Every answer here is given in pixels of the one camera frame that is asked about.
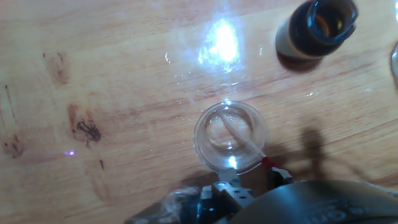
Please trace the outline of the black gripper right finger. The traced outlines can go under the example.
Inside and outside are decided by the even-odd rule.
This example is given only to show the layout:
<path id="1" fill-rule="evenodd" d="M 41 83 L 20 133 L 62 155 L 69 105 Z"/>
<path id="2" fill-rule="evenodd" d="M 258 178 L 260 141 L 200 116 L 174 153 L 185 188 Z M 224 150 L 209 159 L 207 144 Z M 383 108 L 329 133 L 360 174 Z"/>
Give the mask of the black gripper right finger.
<path id="1" fill-rule="evenodd" d="M 271 167 L 267 171 L 267 189 L 273 190 L 280 186 L 294 183 L 294 178 L 285 170 L 277 167 Z"/>

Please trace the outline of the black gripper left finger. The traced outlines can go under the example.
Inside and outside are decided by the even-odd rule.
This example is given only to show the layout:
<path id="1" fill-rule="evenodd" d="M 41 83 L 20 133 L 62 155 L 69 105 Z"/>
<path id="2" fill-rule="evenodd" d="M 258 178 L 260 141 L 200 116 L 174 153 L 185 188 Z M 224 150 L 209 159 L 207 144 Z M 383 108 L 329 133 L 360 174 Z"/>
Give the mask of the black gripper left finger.
<path id="1" fill-rule="evenodd" d="M 254 201 L 252 190 L 242 187 L 234 169 L 218 173 L 219 181 L 202 188 L 200 217 L 229 218 Z"/>

